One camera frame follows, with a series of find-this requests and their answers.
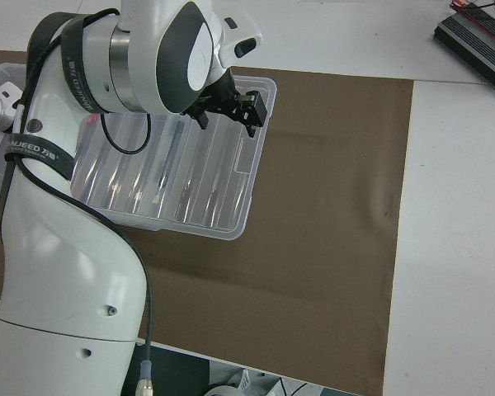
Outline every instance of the red wire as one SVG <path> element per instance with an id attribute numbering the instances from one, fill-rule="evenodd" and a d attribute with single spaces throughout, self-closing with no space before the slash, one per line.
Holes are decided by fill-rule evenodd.
<path id="1" fill-rule="evenodd" d="M 463 7 L 456 6 L 455 4 L 451 4 L 451 8 L 454 9 L 457 12 L 460 12 L 462 15 L 464 15 L 466 18 L 468 18 L 470 21 L 472 21 L 475 25 L 477 25 L 483 32 L 485 32 L 487 35 L 490 35 L 493 39 L 495 39 L 495 34 L 486 29 L 484 25 L 482 25 L 479 21 L 477 21 L 475 18 L 470 16 Z"/>

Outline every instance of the cardboard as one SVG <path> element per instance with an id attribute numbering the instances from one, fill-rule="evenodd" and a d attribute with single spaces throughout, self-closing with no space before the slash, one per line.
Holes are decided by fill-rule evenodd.
<path id="1" fill-rule="evenodd" d="M 278 87 L 244 235 L 125 229 L 152 277 L 154 340 L 381 395 L 413 82 L 235 73 Z"/>

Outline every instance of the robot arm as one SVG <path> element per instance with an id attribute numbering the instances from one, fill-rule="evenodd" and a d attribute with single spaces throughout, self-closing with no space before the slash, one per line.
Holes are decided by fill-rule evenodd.
<path id="1" fill-rule="evenodd" d="M 265 118 L 257 94 L 240 95 L 229 78 L 234 57 L 261 42 L 257 31 L 229 32 L 246 17 L 225 26 L 207 0 L 124 2 L 123 11 L 60 14 L 37 28 L 60 36 L 35 57 L 43 63 L 28 62 L 16 166 L 2 188 L 0 396 L 119 395 L 134 350 L 150 291 L 143 261 L 114 224 L 71 198 L 69 172 L 53 166 L 73 157 L 82 120 L 170 112 L 205 127 L 205 111 L 216 111 L 252 133 Z M 144 380 L 140 392 L 151 394 Z"/>

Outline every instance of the black strap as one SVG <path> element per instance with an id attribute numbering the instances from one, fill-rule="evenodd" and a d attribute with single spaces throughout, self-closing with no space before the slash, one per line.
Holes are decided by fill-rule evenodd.
<path id="1" fill-rule="evenodd" d="M 69 90 L 84 110 L 96 114 L 107 113 L 94 99 L 84 73 L 83 25 L 87 17 L 88 15 L 77 15 L 60 34 L 64 77 Z"/>
<path id="2" fill-rule="evenodd" d="M 27 46 L 26 71 L 28 76 L 40 55 L 48 47 L 48 44 L 53 39 L 57 30 L 76 15 L 77 14 L 70 14 L 69 12 L 54 12 L 40 21 L 33 31 Z"/>
<path id="3" fill-rule="evenodd" d="M 15 155 L 37 159 L 72 180 L 73 157 L 47 139 L 33 134 L 12 134 L 4 158 L 12 161 Z"/>

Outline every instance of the white table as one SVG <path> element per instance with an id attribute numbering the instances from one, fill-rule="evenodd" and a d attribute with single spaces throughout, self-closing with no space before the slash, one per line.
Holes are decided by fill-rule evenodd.
<path id="1" fill-rule="evenodd" d="M 384 395 L 495 396 L 495 92 L 431 40 L 449 1 L 214 2 L 241 4 L 264 31 L 246 66 L 418 80 Z M 24 50 L 52 11 L 118 6 L 2 1 L 0 28 L 15 29 L 0 50 Z"/>

